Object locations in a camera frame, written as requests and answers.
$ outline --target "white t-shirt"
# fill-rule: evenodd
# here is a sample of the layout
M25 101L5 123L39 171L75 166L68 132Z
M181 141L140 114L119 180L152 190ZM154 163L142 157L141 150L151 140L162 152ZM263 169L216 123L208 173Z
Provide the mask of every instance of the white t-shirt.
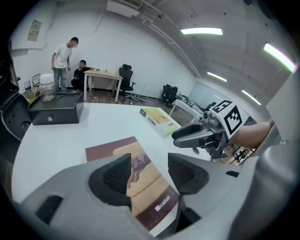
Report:
M54 61L55 68L66 68L67 65L67 59L72 54L72 48L68 48L67 44L62 44L58 47L58 49L55 51L56 53L56 59Z

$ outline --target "black drawer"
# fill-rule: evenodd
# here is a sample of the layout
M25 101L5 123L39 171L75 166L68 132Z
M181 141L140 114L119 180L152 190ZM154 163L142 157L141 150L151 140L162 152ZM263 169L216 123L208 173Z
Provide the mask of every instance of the black drawer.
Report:
M28 107L33 125L79 123L83 111L83 93L59 93L50 103L38 97Z

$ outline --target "glass jar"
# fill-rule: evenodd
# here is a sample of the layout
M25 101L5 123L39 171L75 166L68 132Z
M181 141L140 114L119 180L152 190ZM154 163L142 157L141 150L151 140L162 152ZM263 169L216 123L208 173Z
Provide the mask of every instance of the glass jar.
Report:
M50 103L55 99L55 83L54 75L52 73L41 75L39 92L43 103Z

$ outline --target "black shirt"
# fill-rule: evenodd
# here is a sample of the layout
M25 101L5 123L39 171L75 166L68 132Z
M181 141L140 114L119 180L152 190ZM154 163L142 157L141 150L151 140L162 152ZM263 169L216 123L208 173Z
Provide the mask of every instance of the black shirt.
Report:
M84 67L81 70L74 71L74 77L79 77L79 81L84 81L84 72L90 70L90 67Z

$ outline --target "white table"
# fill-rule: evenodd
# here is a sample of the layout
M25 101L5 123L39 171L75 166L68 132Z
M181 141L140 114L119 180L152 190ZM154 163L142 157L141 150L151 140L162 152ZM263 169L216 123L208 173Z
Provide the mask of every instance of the white table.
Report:
M186 103L182 102L179 99L176 99L172 105L174 106L172 110L169 113L169 116L174 112L175 108L178 106L181 109L185 110L186 112L190 113L191 115L194 116L194 118L191 120L191 122L194 122L195 120L199 120L201 117L203 117L203 114L198 112L196 109L191 108L189 105Z
M206 150L173 145L169 135L160 137L139 114L140 106L85 103L79 124L28 128L15 158L12 176L13 200L20 203L31 192L61 170L86 163L85 149L135 136L153 164L176 190L168 173L169 152L209 160ZM177 205L150 233L161 233L175 218Z
M94 77L104 77L104 78L110 78L115 80L115 86L117 86L117 82L119 81L118 87L117 87L117 94L116 94L116 98L115 98L115 102L118 101L118 96L119 96L119 91L120 91L120 86L121 86L121 82L123 77L121 77L120 75L116 75L113 73L109 73L109 72L105 72L105 71L94 71L94 70L88 70L84 72L84 95L83 95L83 99L86 101L86 84L87 84L87 79L89 79L89 87L90 87L90 91L92 90L92 76Z

